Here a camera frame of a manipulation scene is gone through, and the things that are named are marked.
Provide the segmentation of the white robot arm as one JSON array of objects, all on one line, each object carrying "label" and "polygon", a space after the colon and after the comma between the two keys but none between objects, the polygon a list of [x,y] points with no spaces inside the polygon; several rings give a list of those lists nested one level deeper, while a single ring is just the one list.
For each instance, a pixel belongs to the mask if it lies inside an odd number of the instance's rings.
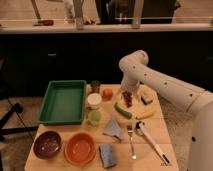
[{"label": "white robot arm", "polygon": [[213,171],[213,93],[155,71],[147,66],[148,61],[143,50],[120,59],[121,89],[135,92],[144,83],[185,112],[194,114],[188,171]]}]

